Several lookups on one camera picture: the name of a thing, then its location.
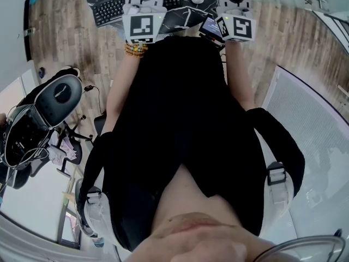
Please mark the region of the small black screen device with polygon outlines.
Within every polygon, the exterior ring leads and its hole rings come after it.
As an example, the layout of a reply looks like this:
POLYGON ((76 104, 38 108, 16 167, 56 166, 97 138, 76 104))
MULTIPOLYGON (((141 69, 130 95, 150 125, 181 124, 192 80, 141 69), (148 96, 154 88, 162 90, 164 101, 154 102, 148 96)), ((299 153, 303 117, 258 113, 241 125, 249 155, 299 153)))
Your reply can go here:
POLYGON ((210 15, 206 16, 199 29, 199 32, 210 40, 218 41, 220 43, 223 42, 219 26, 210 15))

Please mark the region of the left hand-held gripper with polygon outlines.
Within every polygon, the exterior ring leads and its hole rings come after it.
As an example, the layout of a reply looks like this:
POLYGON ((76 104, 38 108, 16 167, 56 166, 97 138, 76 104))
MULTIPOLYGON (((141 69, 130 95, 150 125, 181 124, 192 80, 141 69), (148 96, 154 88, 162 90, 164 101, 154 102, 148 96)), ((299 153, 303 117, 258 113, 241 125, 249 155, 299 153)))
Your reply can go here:
POLYGON ((165 7, 159 7, 163 0, 125 0, 125 3, 122 21, 126 41, 129 44, 155 43, 167 13, 165 7))

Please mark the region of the person's right forearm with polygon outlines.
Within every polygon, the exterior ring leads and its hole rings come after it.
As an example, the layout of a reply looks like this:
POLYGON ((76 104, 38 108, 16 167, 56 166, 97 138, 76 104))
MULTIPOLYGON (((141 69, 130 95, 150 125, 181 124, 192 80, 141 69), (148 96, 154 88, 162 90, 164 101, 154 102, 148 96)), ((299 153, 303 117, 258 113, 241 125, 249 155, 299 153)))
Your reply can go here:
POLYGON ((240 43, 225 43, 227 85, 231 94, 248 111, 255 108, 254 93, 240 43))

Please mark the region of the black padded headset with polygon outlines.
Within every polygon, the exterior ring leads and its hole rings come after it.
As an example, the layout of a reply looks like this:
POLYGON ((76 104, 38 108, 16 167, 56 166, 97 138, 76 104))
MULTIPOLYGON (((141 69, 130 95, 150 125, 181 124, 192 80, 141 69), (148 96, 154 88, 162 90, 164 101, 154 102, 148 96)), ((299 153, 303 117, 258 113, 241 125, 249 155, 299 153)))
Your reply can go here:
POLYGON ((34 106, 49 127, 61 124, 78 106, 82 97, 82 82, 67 74, 48 84, 34 100, 34 106))

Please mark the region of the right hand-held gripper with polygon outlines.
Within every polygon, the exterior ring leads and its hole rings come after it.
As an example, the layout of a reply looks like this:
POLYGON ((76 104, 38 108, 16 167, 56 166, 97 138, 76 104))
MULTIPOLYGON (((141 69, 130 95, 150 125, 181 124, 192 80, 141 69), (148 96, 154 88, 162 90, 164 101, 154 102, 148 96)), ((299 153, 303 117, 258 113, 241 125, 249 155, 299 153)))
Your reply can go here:
POLYGON ((250 11, 251 0, 233 0, 239 7, 229 9, 231 0, 219 0, 216 23, 223 41, 247 42, 254 41, 256 36, 256 20, 250 11))

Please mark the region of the black swivel chair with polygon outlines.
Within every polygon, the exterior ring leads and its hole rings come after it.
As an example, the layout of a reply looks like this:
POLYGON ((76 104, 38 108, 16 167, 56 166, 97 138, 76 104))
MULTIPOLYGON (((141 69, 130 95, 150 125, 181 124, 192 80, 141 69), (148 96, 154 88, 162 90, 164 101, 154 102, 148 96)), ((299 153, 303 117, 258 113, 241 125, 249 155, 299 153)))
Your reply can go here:
POLYGON ((73 151, 76 154, 75 159, 71 159, 71 158, 65 156, 63 158, 63 161, 62 161, 62 166, 60 168, 57 168, 57 171, 66 177, 70 177, 70 175, 67 172, 65 172, 65 167, 66 167, 67 162, 70 162, 73 165, 79 165, 82 161, 82 146, 81 146, 81 143, 76 140, 76 138, 78 138, 80 140, 84 140, 86 142, 89 142, 91 145, 93 144, 92 143, 92 137, 93 137, 92 135, 90 137, 86 137, 86 136, 83 136, 83 135, 75 132, 75 130, 77 129, 79 124, 85 119, 86 119, 86 116, 82 115, 80 117, 80 119, 76 122, 76 124, 73 128, 70 128, 68 126, 68 124, 66 123, 66 121, 63 121, 64 128, 58 134, 57 146, 60 147, 64 138, 68 138, 68 141, 71 143, 71 145, 73 147, 73 151))

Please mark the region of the pink and white clothes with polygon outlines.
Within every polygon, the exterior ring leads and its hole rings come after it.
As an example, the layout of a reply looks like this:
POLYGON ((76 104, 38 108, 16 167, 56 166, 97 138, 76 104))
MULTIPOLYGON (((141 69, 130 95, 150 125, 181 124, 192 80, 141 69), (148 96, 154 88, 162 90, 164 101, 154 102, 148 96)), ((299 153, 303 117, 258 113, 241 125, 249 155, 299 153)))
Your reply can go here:
POLYGON ((76 151, 73 149, 73 145, 71 144, 69 138, 65 136, 61 145, 58 146, 59 135, 57 132, 53 132, 49 139, 49 160, 55 165, 62 165, 63 159, 68 158, 70 160, 76 159, 76 151))

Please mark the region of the person's left forearm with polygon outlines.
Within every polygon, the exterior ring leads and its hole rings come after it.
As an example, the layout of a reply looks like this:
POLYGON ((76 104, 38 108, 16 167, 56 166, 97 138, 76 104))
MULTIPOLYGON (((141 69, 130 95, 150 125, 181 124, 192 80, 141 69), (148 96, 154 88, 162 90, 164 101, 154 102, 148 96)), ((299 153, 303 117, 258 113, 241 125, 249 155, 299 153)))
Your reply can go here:
POLYGON ((119 65, 106 104, 106 121, 102 134, 111 132, 122 112, 130 86, 137 73, 140 59, 148 50, 146 44, 125 44, 125 55, 119 65))

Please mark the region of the black mesh office chair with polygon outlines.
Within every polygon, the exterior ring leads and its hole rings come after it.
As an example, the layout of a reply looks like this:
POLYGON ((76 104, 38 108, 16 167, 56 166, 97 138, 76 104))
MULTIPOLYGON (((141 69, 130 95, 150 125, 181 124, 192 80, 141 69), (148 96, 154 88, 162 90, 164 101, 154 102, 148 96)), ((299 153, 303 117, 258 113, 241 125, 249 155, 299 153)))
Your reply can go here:
POLYGON ((101 115, 94 119, 94 127, 98 136, 101 136, 105 121, 106 115, 101 115))

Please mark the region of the clear-rimmed glasses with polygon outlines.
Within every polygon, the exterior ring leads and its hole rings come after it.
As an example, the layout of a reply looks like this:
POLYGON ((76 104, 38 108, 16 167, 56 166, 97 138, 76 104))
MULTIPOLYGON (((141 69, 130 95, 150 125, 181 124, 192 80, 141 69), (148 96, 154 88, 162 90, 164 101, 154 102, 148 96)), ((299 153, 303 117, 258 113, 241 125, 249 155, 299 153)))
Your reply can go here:
POLYGON ((337 262, 346 246, 341 235, 338 229, 334 235, 290 240, 264 251, 253 262, 337 262))

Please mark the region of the person's black clothing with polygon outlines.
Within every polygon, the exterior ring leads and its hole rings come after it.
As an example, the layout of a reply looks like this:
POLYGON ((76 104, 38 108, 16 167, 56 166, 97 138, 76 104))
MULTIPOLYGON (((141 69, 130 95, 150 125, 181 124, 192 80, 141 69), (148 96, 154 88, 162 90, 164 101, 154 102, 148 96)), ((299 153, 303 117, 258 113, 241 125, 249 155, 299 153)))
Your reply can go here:
POLYGON ((120 116, 96 138, 78 210, 86 221, 88 191, 103 172, 107 231, 133 251, 150 235, 160 198, 183 165, 205 196, 222 197, 242 226, 260 235, 269 177, 261 141, 296 195, 305 159, 290 133, 265 109, 243 109, 212 43, 167 37, 140 60, 120 116))

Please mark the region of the black keyboard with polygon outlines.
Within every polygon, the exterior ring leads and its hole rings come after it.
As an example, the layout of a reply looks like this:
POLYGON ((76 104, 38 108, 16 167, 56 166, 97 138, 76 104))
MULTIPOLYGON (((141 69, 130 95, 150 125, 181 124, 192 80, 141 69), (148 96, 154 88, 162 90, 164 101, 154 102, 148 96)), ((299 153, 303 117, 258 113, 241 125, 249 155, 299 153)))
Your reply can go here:
MULTIPOLYGON (((103 0, 92 6, 94 21, 97 27, 106 26, 120 21, 124 14, 125 0, 103 0)), ((182 0, 163 0, 167 11, 182 6, 182 0)))

